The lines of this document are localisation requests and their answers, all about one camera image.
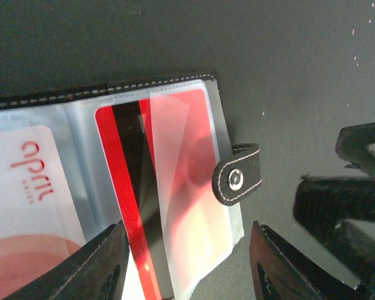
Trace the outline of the white card with red circle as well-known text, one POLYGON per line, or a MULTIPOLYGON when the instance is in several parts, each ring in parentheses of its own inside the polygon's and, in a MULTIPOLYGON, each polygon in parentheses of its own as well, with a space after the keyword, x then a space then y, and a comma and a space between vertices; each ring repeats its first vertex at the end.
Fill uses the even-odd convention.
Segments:
POLYGON ((86 240, 51 130, 0 133, 0 299, 56 267, 86 240))

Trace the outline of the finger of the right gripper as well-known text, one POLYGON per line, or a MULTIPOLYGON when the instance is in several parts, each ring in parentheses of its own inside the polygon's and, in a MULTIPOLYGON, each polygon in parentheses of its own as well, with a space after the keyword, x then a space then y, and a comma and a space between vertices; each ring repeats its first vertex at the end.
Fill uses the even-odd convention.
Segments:
POLYGON ((293 216, 366 287, 375 288, 375 177, 304 176, 293 216))
POLYGON ((344 127, 336 142, 337 155, 368 176, 375 177, 375 122, 344 127))

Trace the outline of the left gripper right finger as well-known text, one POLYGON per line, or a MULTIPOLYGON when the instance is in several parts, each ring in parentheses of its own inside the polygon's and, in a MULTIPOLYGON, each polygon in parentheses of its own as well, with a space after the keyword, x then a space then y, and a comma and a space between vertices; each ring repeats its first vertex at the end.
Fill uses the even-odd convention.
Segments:
POLYGON ((359 299, 359 293, 331 276, 258 221, 249 245, 256 299, 359 299))

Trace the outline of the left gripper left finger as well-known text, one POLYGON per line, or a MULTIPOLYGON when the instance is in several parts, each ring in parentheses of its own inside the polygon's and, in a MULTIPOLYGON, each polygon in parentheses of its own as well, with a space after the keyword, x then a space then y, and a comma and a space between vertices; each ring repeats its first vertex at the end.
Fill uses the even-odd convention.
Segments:
POLYGON ((6 299, 121 299, 129 242, 120 221, 6 299))

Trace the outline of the red credit card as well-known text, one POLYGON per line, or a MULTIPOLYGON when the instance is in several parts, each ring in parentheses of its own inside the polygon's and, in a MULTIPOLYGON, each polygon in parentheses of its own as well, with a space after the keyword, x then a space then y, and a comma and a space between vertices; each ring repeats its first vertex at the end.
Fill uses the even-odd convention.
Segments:
POLYGON ((94 117, 144 297, 188 299, 229 251, 205 85, 125 95, 94 117))

